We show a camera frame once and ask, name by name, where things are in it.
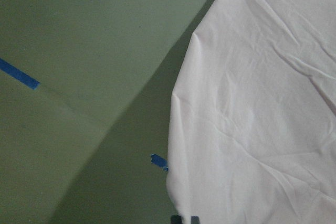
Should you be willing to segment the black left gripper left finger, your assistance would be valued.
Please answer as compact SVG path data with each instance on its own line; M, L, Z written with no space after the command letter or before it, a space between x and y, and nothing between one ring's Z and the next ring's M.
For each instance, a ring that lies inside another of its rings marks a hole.
M182 224L182 217L179 215L172 215L170 217L170 224Z

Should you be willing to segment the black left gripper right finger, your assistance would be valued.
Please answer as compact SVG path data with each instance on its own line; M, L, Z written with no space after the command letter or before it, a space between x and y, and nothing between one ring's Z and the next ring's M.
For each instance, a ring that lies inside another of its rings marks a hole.
M198 216L191 216L191 224L200 224L199 221L199 217Z

